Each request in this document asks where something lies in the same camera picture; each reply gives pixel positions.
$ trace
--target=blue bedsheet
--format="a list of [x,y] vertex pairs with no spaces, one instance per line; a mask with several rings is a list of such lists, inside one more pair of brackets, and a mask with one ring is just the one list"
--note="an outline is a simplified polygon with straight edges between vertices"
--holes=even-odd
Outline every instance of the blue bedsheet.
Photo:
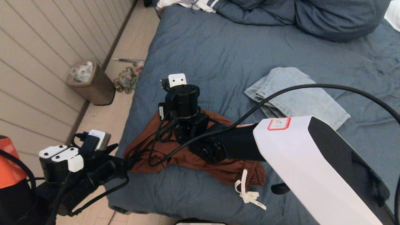
[[[292,66],[317,83],[352,86],[369,92],[400,111],[400,35],[388,22],[371,34],[334,43],[305,34],[293,26],[235,24],[218,14],[181,6],[165,9],[126,122],[117,156],[140,134],[164,102],[160,79],[184,73],[200,87],[199,105],[237,120],[255,105],[243,92],[275,67]],[[357,94],[326,89],[352,117],[339,134],[375,169],[393,197],[400,173],[400,129],[382,108]],[[265,116],[256,111],[244,123]],[[293,193],[274,195],[269,187],[281,182],[267,172],[259,201],[263,211],[244,204],[233,186],[203,171],[171,165],[157,174],[129,174],[130,182],[108,196],[109,206],[171,217],[197,217],[242,225],[312,225],[317,222]],[[115,186],[109,182],[106,188]]]

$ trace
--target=brown garment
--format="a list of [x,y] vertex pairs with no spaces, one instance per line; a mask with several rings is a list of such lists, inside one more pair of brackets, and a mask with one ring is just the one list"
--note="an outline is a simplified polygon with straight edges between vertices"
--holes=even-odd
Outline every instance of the brown garment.
[[[202,113],[209,115],[210,118],[227,126],[232,124],[232,121],[214,112],[202,110]],[[156,113],[143,132],[128,145],[124,152],[125,158],[128,158],[134,153],[143,149],[151,148],[156,130],[160,124],[159,117],[159,113]],[[213,124],[213,122],[209,122],[208,128]],[[179,146],[180,144],[176,142],[174,134],[172,134],[171,141],[165,143],[156,142],[151,159],[152,163],[158,162]],[[140,156],[139,161],[133,166],[131,171],[134,173],[157,173],[165,168],[168,164],[176,164],[188,168],[204,170],[218,180],[233,185],[237,180],[242,178],[243,169],[247,169],[248,174],[246,178],[246,190],[248,190],[249,185],[263,185],[265,182],[265,170],[260,162],[257,161],[225,159],[217,164],[209,164],[203,161],[199,156],[191,153],[188,147],[185,147],[161,165],[157,167],[150,167],[148,165],[148,156],[149,151],[144,151]]]

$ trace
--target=orange object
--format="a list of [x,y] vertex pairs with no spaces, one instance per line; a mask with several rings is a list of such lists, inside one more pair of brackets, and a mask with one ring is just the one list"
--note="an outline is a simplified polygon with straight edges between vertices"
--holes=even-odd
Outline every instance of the orange object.
[[[11,139],[0,135],[0,149],[19,159]],[[0,156],[0,189],[13,186],[26,178],[26,173],[17,164]]]

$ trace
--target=black strap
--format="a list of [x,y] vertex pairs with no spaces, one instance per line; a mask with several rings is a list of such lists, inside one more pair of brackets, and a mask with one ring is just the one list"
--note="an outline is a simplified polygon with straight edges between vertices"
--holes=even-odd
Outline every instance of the black strap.
[[290,188],[285,183],[280,183],[271,186],[272,193],[276,195],[283,195],[290,191]]

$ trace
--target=wooden floor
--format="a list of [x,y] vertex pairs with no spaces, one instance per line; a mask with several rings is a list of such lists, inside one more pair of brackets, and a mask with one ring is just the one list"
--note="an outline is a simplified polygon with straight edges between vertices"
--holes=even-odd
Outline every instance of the wooden floor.
[[[146,59],[148,47],[156,32],[159,19],[154,8],[144,8],[143,0],[139,0],[122,37],[114,51],[112,58]],[[114,79],[130,63],[111,61],[106,69],[106,74]],[[94,106],[90,104],[80,124],[78,132],[97,129],[112,135],[110,143],[118,143],[121,139],[126,118],[132,103],[133,94],[117,92],[114,101],[109,106]],[[100,186],[78,207],[88,200],[104,192]],[[82,213],[75,217],[57,217],[57,225],[108,225],[114,213],[107,206],[107,198],[102,198]],[[111,225],[173,225],[176,219],[157,214],[123,215],[116,213]]]

